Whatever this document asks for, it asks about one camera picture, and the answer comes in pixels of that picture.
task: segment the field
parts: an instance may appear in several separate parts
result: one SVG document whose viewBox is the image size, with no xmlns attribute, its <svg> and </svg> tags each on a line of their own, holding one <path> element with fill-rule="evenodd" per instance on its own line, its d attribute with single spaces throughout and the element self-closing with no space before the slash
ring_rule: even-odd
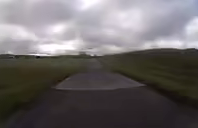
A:
<svg viewBox="0 0 198 128">
<path fill-rule="evenodd" d="M 107 55 L 100 61 L 114 72 L 145 83 L 173 100 L 198 107 L 197 50 L 146 50 Z"/>
<path fill-rule="evenodd" d="M 39 94 L 84 69 L 84 59 L 0 58 L 0 124 Z"/>
</svg>

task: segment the green grass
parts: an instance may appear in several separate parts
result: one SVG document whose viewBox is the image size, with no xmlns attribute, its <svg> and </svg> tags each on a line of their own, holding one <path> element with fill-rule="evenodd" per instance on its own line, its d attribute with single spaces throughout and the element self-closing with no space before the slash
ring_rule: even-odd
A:
<svg viewBox="0 0 198 128">
<path fill-rule="evenodd" d="M 0 59 L 0 124 L 51 86 L 82 70 L 84 63 L 71 57 Z"/>
<path fill-rule="evenodd" d="M 100 59 L 113 71 L 198 104 L 198 51 L 149 50 Z"/>
</svg>

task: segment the sky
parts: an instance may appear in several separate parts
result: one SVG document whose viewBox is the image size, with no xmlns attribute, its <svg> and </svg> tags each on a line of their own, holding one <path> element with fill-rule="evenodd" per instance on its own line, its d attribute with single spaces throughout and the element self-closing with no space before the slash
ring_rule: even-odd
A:
<svg viewBox="0 0 198 128">
<path fill-rule="evenodd" d="M 0 54 L 198 48 L 198 0 L 0 0 Z"/>
</svg>

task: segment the grey cloud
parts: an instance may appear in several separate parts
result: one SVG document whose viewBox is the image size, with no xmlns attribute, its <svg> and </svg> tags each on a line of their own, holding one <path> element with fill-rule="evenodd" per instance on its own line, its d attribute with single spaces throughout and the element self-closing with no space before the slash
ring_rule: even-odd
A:
<svg viewBox="0 0 198 128">
<path fill-rule="evenodd" d="M 80 10 L 80 0 L 0 2 L 0 24 L 21 26 L 37 36 L 36 40 L 29 37 L 14 40 L 8 35 L 0 43 L 0 52 L 41 52 L 36 51 L 36 45 L 72 41 L 78 37 L 84 43 L 81 49 L 93 48 L 98 53 L 140 49 L 147 42 L 169 37 L 182 39 L 184 27 L 196 15 L 193 1 L 101 0 L 86 10 Z M 140 11 L 138 19 L 138 14 L 131 12 L 134 10 Z M 119 13 L 127 13 L 124 20 L 118 21 Z M 129 22 L 129 26 L 121 24 L 122 20 Z M 65 32 L 48 34 L 47 28 L 58 23 L 67 24 Z"/>
<path fill-rule="evenodd" d="M 12 0 L 0 5 L 0 12 L 8 23 L 28 27 L 44 27 L 68 20 L 75 15 L 76 0 Z"/>
</svg>

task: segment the paved road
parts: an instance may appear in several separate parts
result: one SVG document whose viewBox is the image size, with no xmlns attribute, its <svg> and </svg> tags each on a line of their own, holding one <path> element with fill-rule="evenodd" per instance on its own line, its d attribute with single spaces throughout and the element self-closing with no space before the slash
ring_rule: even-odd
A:
<svg viewBox="0 0 198 128">
<path fill-rule="evenodd" d="M 88 67 L 45 93 L 9 127 L 179 127 L 179 108 L 172 101 L 129 78 L 103 71 L 96 60 Z"/>
</svg>

